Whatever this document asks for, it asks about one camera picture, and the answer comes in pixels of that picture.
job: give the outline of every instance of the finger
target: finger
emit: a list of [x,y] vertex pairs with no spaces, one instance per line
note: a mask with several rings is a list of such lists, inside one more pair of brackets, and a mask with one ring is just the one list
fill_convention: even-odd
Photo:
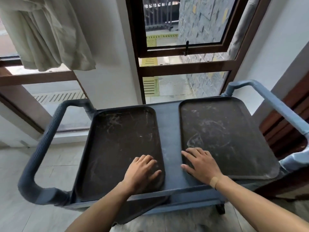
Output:
[[207,156],[211,157],[211,153],[209,151],[204,151]]
[[195,160],[195,157],[188,152],[181,151],[181,153],[192,163]]
[[155,179],[162,171],[161,170],[157,170],[154,172],[154,174],[152,174],[150,177],[149,177],[149,181],[152,181],[153,179]]
[[190,168],[188,165],[186,164],[182,164],[180,165],[184,170],[186,170],[188,173],[190,174],[194,174],[195,173],[195,170],[193,168]]
[[143,162],[144,162],[145,164],[148,164],[150,160],[153,160],[153,157],[150,156],[150,155],[147,155],[147,156],[143,159]]
[[200,156],[200,153],[195,148],[188,148],[188,149],[186,149],[186,151],[191,152],[195,157],[199,157]]
[[145,155],[142,155],[142,156],[139,158],[138,162],[141,162],[145,157],[146,157]]
[[139,157],[135,157],[132,163],[135,163],[139,160]]
[[156,164],[156,160],[150,160],[149,163],[146,165],[147,169],[151,169],[154,164]]
[[206,153],[205,153],[205,151],[202,149],[202,148],[200,148],[200,147],[197,147],[197,148],[195,148],[201,155],[206,155]]

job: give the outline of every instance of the tile floor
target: tile floor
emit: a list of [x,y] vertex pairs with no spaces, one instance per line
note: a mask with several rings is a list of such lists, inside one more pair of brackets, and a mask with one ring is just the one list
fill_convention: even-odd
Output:
[[185,74],[159,76],[159,95],[146,97],[146,103],[161,103],[194,98]]
[[[42,187],[71,190],[84,145],[84,142],[52,145],[35,181]],[[21,197],[17,182],[33,151],[33,148],[0,150],[1,232],[64,231],[80,215],[80,212],[51,205],[34,205]],[[309,202],[287,203],[279,200],[275,203],[309,221]],[[226,214],[222,216],[218,215],[213,206],[140,216],[125,225],[116,225],[111,231],[254,231],[230,203],[225,208]]]

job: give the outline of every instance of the cart wheel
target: cart wheel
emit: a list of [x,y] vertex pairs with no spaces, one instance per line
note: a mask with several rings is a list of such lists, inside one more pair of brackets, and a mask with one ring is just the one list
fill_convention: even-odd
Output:
[[216,204],[216,210],[219,213],[219,215],[225,214],[225,208],[224,208],[224,203],[222,204]]

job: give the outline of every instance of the black tray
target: black tray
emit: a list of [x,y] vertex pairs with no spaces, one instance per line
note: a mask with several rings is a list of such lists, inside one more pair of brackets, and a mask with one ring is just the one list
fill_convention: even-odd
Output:
[[[222,173],[233,179],[272,179],[279,174],[278,160],[241,100],[186,100],[179,112],[182,150],[209,151]],[[182,161],[193,167],[187,158]]]
[[155,111],[132,107],[102,111],[93,118],[75,184],[81,201],[99,200],[111,191],[136,156],[152,155],[162,173],[140,193],[159,191],[165,171]]

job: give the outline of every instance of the curtain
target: curtain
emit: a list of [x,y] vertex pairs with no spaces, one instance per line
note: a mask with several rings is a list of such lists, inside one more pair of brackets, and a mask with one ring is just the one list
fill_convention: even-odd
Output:
[[26,69],[95,69],[69,0],[0,0],[0,17]]

